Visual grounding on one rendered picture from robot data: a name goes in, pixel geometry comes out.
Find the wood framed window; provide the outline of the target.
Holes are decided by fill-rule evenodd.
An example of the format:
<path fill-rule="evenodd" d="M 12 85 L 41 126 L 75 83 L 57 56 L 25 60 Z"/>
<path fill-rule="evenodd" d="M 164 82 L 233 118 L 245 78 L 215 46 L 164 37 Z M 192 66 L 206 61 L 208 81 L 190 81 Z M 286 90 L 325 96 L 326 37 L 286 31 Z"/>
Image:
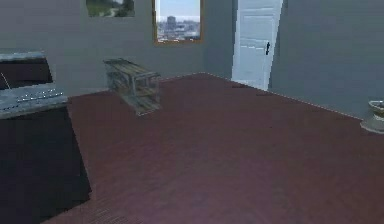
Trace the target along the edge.
<path fill-rule="evenodd" d="M 204 0 L 152 0 L 153 40 L 157 45 L 201 43 Z"/>

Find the dark cabinet with grey top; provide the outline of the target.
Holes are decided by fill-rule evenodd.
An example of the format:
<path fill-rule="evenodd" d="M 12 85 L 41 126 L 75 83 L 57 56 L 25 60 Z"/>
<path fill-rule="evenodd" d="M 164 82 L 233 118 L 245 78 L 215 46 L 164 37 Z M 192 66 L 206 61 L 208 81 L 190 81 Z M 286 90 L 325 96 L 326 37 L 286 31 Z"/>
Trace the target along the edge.
<path fill-rule="evenodd" d="M 0 224 L 41 224 L 90 193 L 68 97 L 45 54 L 0 49 Z"/>

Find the green landscape wall picture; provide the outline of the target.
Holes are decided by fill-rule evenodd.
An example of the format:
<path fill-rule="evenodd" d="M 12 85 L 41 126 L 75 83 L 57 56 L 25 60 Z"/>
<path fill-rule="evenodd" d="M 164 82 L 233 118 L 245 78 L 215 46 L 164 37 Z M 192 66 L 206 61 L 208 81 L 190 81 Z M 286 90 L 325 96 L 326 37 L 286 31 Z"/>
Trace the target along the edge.
<path fill-rule="evenodd" d="M 134 0 L 85 0 L 89 17 L 134 17 Z"/>

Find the white room door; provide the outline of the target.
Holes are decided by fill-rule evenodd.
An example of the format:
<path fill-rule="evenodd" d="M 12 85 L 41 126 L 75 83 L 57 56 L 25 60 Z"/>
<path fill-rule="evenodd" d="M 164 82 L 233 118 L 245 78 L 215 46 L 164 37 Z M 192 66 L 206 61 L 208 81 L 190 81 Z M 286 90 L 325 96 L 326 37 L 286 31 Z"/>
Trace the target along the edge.
<path fill-rule="evenodd" d="M 283 0 L 238 0 L 233 81 L 268 89 L 282 5 Z"/>

